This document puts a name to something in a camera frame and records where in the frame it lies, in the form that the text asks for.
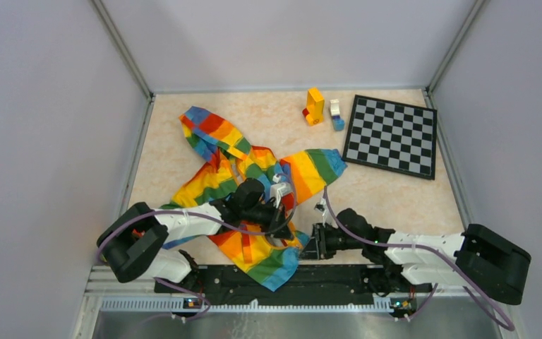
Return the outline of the rainbow striped zip jacket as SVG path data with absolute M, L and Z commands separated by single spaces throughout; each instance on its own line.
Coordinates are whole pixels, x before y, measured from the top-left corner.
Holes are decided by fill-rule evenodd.
M 273 177 L 282 173 L 294 185 L 295 193 L 283 198 L 288 210 L 335 182 L 347 168 L 336 149 L 313 148 L 278 159 L 271 149 L 251 145 L 226 119 L 192 106 L 179 118 L 189 145 L 205 164 L 172 196 L 165 209 L 199 206 L 235 192 L 240 179 L 257 179 L 268 195 Z M 309 236 L 288 225 L 291 239 L 282 245 L 263 236 L 229 230 L 210 236 L 219 250 L 246 275 L 274 292 L 295 274 L 299 254 Z

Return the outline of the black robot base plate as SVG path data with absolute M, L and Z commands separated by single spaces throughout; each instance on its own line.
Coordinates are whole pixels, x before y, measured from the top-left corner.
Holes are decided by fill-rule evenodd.
M 203 293 L 214 306 L 246 305 L 253 300 L 262 306 L 370 305 L 376 297 L 432 290 L 430 283 L 412 285 L 400 271 L 359 264 L 302 265 L 272 291 L 236 266 L 211 265 L 199 267 L 180 286 Z

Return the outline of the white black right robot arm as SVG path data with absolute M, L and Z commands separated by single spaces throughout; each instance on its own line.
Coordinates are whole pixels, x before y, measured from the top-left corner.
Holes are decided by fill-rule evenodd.
M 388 268 L 385 280 L 395 291 L 423 284 L 478 286 L 497 302 L 522 302 L 531 255 L 484 225 L 431 236 L 374 227 L 351 208 L 339 212 L 337 220 L 338 225 L 313 226 L 302 259 L 326 260 L 359 249 L 371 263 Z

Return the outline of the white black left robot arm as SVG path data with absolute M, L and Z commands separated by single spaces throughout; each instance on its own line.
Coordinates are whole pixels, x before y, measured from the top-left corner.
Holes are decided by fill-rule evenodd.
M 261 182 L 247 179 L 235 192 L 196 207 L 151 209 L 136 203 L 100 235 L 97 255 L 120 283 L 162 278 L 189 292 L 198 283 L 196 267 L 189 255 L 172 247 L 201 236 L 294 240 L 289 226 L 293 197 L 294 186 L 286 179 L 277 178 L 269 196 Z

